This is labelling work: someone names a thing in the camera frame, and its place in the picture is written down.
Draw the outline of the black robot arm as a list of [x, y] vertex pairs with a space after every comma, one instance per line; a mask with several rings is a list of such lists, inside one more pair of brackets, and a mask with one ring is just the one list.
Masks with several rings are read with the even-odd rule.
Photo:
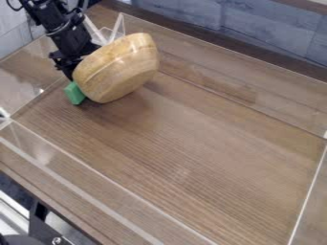
[[13, 11], [25, 10], [37, 26], [42, 26], [45, 36], [50, 38], [57, 50], [48, 54], [54, 67], [68, 79], [82, 57], [90, 55], [100, 46], [92, 42], [92, 35], [84, 25], [89, 0], [77, 0], [69, 10], [64, 0], [17, 0], [20, 7], [6, 5]]

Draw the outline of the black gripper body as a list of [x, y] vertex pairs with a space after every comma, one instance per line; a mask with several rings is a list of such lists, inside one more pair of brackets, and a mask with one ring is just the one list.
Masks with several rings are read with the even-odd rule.
[[85, 15], [76, 13], [70, 17], [50, 17], [45, 24], [45, 35], [50, 38], [57, 50], [48, 54], [54, 67], [68, 79], [73, 79], [73, 71], [82, 57], [94, 52], [100, 46], [92, 42], [82, 21]]

